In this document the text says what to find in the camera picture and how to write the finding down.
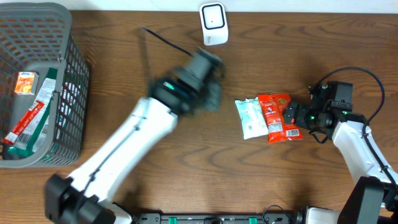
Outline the light green wipes pack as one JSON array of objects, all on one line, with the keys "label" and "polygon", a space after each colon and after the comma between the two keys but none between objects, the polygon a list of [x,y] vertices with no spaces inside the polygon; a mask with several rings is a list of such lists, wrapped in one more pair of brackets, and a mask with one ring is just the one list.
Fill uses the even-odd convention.
[{"label": "light green wipes pack", "polygon": [[254,99],[236,100],[235,105],[241,120],[243,139],[251,139],[269,134],[258,97]]}]

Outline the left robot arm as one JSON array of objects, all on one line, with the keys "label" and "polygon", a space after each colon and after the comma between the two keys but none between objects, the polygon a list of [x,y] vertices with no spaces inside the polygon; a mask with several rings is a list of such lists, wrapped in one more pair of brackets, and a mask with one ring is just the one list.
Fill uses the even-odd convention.
[{"label": "left robot arm", "polygon": [[222,59],[198,49],[188,63],[149,85],[125,122],[68,177],[54,174],[44,187],[45,216],[52,223],[134,223],[113,198],[140,160],[195,110],[220,107]]}]

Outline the red snack bag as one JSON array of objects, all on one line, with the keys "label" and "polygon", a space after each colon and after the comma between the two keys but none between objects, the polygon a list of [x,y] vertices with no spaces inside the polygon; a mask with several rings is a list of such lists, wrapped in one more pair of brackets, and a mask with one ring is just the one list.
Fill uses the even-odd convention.
[{"label": "red snack bag", "polygon": [[303,139],[302,132],[297,126],[284,123],[282,112],[291,101],[289,94],[265,94],[257,97],[267,124],[269,144]]}]

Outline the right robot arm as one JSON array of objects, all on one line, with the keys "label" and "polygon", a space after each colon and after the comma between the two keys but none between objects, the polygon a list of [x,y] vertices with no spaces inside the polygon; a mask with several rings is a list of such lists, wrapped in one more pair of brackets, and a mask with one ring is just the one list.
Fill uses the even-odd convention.
[{"label": "right robot arm", "polygon": [[301,105],[290,102],[282,112],[287,124],[325,134],[339,149],[355,186],[341,211],[307,207],[291,223],[397,223],[397,173],[373,139],[368,121],[352,104],[326,100]]}]

